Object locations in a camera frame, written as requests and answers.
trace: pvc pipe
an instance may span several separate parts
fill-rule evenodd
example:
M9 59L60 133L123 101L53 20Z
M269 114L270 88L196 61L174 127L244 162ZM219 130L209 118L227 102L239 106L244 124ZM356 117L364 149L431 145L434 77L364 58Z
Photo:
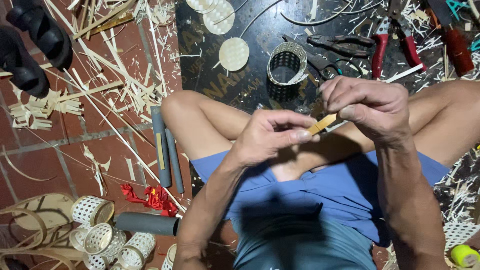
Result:
M118 216L115 228L137 233L176 236L179 222L179 218L147 213L123 212Z
M162 187L171 187L172 178L170 175L170 160L168 158L167 135L165 134L165 123L160 113L160 106L152 106L151 112L160 185Z
M177 147L175 146L175 139L169 129L165 129L167 134L168 155L170 156L170 163L172 164L173 177L175 177L175 185L178 193L183 193L183 180L181 178L179 157L177 155Z

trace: hand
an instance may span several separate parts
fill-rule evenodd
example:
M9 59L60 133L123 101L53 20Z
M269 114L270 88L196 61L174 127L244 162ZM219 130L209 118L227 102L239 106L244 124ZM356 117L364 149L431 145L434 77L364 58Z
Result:
M376 145L411 138L408 91L400 84L338 76L320 86L324 108L352 121Z
M316 122L290 110L256 110L229 154L242 166L255 166L277 157L282 148L318 141L305 130Z

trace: black wooden board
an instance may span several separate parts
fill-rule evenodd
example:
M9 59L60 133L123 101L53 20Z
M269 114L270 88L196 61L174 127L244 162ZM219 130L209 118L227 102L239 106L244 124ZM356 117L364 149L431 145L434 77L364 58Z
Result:
M182 72L183 89L190 89L203 93L214 100L234 106L247 112L253 112L256 108L269 109L290 109L295 110L306 106L314 108L317 99L317 84L315 80L322 81L318 72L308 65L307 72L309 77L303 82L288 89L277 89L267 78L266 67L270 53L278 44L283 42L281 36L287 34L293 37L292 33L301 33L299 36L302 42L305 42L307 34L304 32L305 26L294 25L285 20L280 12L296 19L303 20L306 14L311 10L312 1L292 1L285 0L262 14L246 31L242 37L250 49L250 57L247 65L237 72L229 72L219 64L218 51L222 43L231 37L239 37L245 26L261 10L272 3L273 0L249 0L235 13L233 27L224 35L211 34L203 25L203 15L195 12L184 0L176 2L176 16L179 48L181 55L197 55L202 50L201 57L180 57L180 66ZM234 9L243 3L242 0L231 2ZM360 0L354 10L368 3L367 0ZM319 0L317 10L317 20L329 17L334 8L339 5L345 5L345 2L336 0ZM365 16L368 18L360 25L355 34L366 36L368 34L371 22L374 22L373 29L378 21L376 16L370 19L370 15L375 10L371 9L363 13L339 16L327 23L308 27L314 34L323 35L342 35L350 32ZM379 6L375 15L383 15L385 9ZM354 22L349 23L353 18L360 17ZM417 42L421 43L421 37L415 36ZM315 52L323 54L330 60L339 58L337 54L326 51L322 48L311 48ZM441 46L433 51L435 55L422 57L427 66L435 63L442 56ZM357 64L366 64L366 70L370 70L369 59L354 59ZM397 65L399 61L406 62L403 51L399 46L398 40L390 37L387 52L384 58L383 79L393 76L396 72L401 72L409 68L408 65ZM340 67L346 76L357 77L358 72L341 64ZM399 82L415 81L413 75L400 80Z

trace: leg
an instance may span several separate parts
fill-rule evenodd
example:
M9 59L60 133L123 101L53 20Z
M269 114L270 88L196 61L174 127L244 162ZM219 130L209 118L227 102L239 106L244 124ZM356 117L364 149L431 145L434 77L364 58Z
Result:
M410 97L410 127L417 150L451 166L480 139L480 83L450 81L428 87ZM297 179L304 172L374 150L353 123L326 134L319 143L293 148L294 159L273 165L279 181Z
M163 100L162 116L187 156L200 159L229 150L250 119L234 107L189 90Z

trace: pliers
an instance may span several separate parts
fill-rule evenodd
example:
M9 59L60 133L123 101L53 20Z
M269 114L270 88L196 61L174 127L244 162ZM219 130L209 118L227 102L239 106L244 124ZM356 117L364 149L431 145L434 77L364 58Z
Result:
M375 40L367 37L355 35L341 35L341 36L322 36L313 35L307 38L307 42L324 49L332 50L345 57L367 58L369 55L367 51L348 49L338 45L338 43L352 43L371 47L375 44Z
M327 67L332 67L338 75L342 75L342 70L338 67L338 65L336 64L337 62L339 61L347 61L351 64L353 64L357 70L360 72L360 75L363 77L363 73L361 72L361 69L360 67L351 62L350 60L348 59L337 59L335 62L331 62L329 60L327 60L325 57L323 57L322 55L318 54L318 53L314 53L312 52L309 48L307 48L306 46L304 46L303 44L295 41L293 38L287 36L287 35L283 35L283 39L285 41L288 41L288 42L294 42L294 43L297 43L298 45L300 45L305 53L307 54L307 61L316 69L318 70L318 73L320 74L321 78L326 81L326 80L329 80L329 76L327 76L325 74L325 71L328 72L327 70Z
M400 45L402 46L403 54L405 55L408 64L411 67L422 64L423 67L420 69L420 71L424 72L427 70L427 67L425 66L425 64L422 63L422 61L417 55L417 46L415 45L415 42L413 40L412 32L410 30L410 27L408 26L407 21L401 15L402 9L403 7L401 4L401 0L390 0L387 15L382 18L377 28L373 32L372 38L377 44L377 48L375 49L375 53L372 59L373 79L380 78L380 75L382 74L382 62L384 59L385 48L388 42L388 28L392 23L400 26L397 34L400 38Z

